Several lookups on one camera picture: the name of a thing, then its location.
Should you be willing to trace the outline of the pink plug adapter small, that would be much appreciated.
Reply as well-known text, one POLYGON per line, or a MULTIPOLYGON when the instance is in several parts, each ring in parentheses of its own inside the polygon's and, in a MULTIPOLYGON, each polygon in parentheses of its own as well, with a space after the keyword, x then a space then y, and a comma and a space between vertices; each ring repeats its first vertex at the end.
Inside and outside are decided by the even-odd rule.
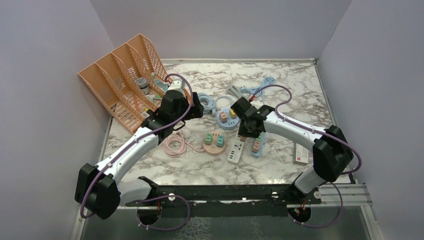
POLYGON ((253 153, 258 153, 261 150, 261 145, 262 145, 262 142, 259 142, 256 140, 252 146, 251 151, 253 153))

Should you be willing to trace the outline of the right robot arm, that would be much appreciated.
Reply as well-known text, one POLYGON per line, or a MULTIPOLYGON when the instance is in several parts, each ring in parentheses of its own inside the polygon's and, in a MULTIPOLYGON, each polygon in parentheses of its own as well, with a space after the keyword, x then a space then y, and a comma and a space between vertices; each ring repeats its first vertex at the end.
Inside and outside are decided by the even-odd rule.
POLYGON ((296 204, 306 200, 316 187, 337 180, 354 158, 342 130, 335 125, 328 128, 308 125, 268 105, 256 108, 245 98, 230 108, 240 118, 240 136, 258 138, 262 133, 275 134, 312 152, 312 166, 290 184, 286 194, 296 204))

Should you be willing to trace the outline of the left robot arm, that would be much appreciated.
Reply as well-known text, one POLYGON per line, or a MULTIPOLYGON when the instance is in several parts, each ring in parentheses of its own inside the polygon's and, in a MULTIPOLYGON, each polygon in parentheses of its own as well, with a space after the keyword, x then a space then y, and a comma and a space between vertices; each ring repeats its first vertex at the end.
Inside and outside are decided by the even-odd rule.
POLYGON ((187 98, 183 91, 168 90, 160 106, 147 111, 148 117, 121 148, 96 165, 86 163, 80 168, 74 195, 81 205, 80 216, 109 218, 124 202, 118 185, 129 169, 170 136, 176 124, 202 118, 203 111, 197 92, 187 98))

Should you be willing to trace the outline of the green plug adapter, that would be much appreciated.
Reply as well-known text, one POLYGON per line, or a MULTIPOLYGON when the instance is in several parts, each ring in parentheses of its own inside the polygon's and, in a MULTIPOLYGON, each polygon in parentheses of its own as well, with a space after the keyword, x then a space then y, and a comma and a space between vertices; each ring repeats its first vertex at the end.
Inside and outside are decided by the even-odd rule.
POLYGON ((264 137, 265 137, 265 133, 262 132, 256 140, 259 141, 259 142, 262 142, 264 137))
POLYGON ((212 144, 213 134, 208 132, 204 138, 204 144, 210 146, 212 144))

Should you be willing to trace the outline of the yellow plug adapter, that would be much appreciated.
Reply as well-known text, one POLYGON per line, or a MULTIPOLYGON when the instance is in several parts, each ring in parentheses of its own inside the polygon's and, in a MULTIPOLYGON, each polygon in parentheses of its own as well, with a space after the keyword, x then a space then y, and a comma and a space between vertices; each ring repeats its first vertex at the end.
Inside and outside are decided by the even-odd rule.
POLYGON ((229 113, 229 116, 230 116, 231 119, 236 119, 237 118, 237 115, 236 115, 236 113, 234 112, 234 110, 232 108, 229 108, 228 113, 229 113))

